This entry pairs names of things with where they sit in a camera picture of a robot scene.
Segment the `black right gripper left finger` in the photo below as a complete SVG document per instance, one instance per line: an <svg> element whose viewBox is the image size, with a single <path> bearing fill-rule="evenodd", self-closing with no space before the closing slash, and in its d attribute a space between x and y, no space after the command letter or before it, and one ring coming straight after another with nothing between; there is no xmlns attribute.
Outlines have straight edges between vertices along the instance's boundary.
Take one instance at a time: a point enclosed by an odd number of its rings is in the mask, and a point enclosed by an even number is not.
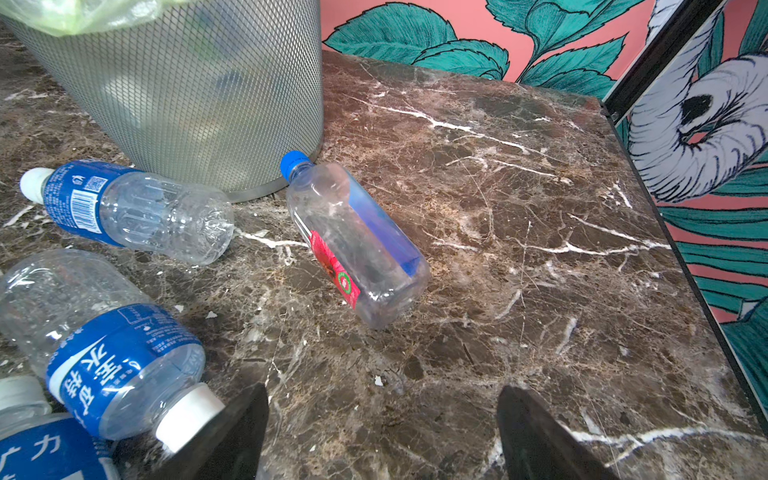
<svg viewBox="0 0 768 480"><path fill-rule="evenodd" d="M258 383L244 390L150 477L254 480L268 418L267 390Z"/></svg>

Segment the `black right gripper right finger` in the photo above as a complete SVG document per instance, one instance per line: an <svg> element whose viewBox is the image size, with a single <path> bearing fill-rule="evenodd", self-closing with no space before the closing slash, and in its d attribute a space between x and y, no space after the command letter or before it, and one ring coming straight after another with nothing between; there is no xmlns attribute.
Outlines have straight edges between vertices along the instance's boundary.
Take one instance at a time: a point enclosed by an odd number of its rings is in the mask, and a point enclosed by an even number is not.
<svg viewBox="0 0 768 480"><path fill-rule="evenodd" d="M615 479L527 390L505 386L496 421L510 479Z"/></svg>

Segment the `clear bottle blue red label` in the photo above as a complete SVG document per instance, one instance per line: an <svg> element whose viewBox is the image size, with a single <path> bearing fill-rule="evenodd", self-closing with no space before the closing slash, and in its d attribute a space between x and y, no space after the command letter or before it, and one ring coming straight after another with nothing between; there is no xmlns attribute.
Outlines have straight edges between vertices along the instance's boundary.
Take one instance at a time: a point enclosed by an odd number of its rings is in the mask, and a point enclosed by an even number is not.
<svg viewBox="0 0 768 480"><path fill-rule="evenodd" d="M371 328L413 307L431 279L421 251L339 163L285 154L290 216L344 301Z"/></svg>

